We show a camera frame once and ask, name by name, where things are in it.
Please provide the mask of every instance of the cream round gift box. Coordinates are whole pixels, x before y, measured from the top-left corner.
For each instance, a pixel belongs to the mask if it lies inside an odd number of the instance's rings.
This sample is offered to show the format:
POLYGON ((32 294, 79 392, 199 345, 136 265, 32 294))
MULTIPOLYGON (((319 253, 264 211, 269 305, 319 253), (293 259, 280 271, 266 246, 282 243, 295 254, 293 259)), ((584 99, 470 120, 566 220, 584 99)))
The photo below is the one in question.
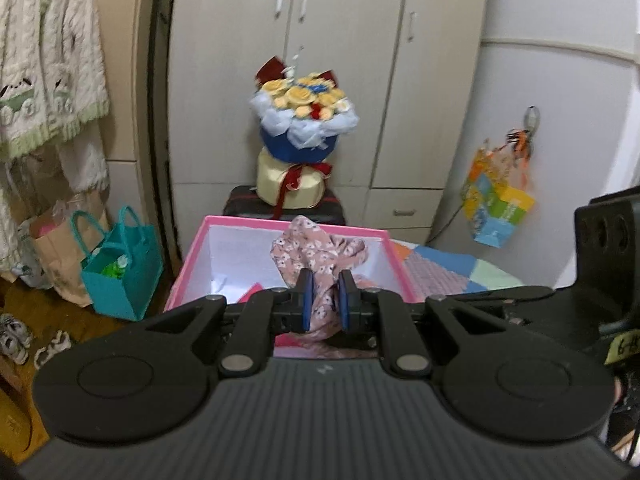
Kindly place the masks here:
MULTIPOLYGON (((292 164, 276 160, 267 148, 258 155, 258 186, 256 193, 267 204, 278 202, 280 185, 292 164)), ((312 168, 303 168, 300 188, 288 190, 284 197, 284 209, 307 209, 320 202, 324 195, 324 176, 312 168)))

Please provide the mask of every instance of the black suitcase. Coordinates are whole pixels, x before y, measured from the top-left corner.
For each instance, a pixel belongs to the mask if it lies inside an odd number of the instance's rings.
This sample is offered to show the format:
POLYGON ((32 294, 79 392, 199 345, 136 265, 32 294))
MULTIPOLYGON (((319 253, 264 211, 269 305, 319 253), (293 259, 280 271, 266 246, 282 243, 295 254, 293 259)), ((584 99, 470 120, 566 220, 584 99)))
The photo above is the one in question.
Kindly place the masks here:
MULTIPOLYGON (((237 186, 231 190, 226 200, 224 216, 242 218, 261 218, 270 220, 274 207, 263 202, 252 186, 237 186)), ((325 190, 318 205, 309 209, 283 209, 280 220, 292 221, 296 216, 304 215, 318 224, 347 225, 342 204, 330 189, 325 190)))

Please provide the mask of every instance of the cabinet handle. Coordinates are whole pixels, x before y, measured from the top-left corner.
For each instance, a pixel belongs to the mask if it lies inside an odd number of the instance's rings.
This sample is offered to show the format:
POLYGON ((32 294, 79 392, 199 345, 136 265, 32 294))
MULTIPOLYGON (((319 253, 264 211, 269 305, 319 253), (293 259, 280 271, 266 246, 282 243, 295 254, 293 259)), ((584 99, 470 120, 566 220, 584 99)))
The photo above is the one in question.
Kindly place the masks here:
POLYGON ((407 41, 413 41, 415 38, 415 34, 414 34, 414 22, 415 19, 418 17, 418 13, 417 12, 409 12, 409 26, 407 27, 409 33, 407 34, 407 41))
POLYGON ((411 211, 394 209, 394 216, 413 216, 418 212, 417 209, 411 209, 411 211))
POLYGON ((284 0, 276 0, 276 18, 280 17, 280 12, 282 12, 282 3, 284 0))
POLYGON ((306 3, 308 2, 308 0, 302 0, 302 4, 300 5, 300 17, 298 18, 298 21, 300 23, 305 21, 305 17, 306 17, 306 3))

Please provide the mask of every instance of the shoe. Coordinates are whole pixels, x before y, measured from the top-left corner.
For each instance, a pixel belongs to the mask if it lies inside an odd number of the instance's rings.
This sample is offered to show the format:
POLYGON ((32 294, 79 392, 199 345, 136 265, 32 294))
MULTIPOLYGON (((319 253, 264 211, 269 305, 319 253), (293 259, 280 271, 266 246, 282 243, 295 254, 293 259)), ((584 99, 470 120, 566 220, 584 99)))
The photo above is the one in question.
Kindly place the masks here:
POLYGON ((58 330, 51 342, 36 352, 36 356, 33 359, 33 364, 36 367, 36 370, 40 370, 40 368, 42 368, 54 355, 59 354, 72 346, 73 342, 71 341, 71 337, 68 332, 58 330))
POLYGON ((0 316, 0 330, 6 330, 9 334, 13 335, 25 348, 31 346, 33 333, 31 333, 29 327, 19 319, 15 319, 11 314, 2 314, 0 316))
POLYGON ((0 333, 0 347, 2 347, 2 353, 17 365, 25 364, 29 358, 27 349, 22 346, 18 338, 8 330, 0 333))

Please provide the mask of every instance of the red ribbon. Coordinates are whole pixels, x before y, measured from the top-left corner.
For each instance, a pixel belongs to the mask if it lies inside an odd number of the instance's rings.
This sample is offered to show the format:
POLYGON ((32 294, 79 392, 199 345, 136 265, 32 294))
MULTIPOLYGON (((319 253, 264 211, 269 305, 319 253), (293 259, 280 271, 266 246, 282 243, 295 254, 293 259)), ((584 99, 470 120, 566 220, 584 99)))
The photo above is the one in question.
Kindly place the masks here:
POLYGON ((282 215, 282 206, 287 191, 296 191, 300 188, 300 178, 302 177, 302 169, 311 168, 312 170, 322 173, 323 178, 329 178, 332 166, 326 162, 316 162, 315 164, 295 164, 291 166, 280 184, 280 192, 278 193, 278 202, 273 210, 271 220, 279 220, 282 215))

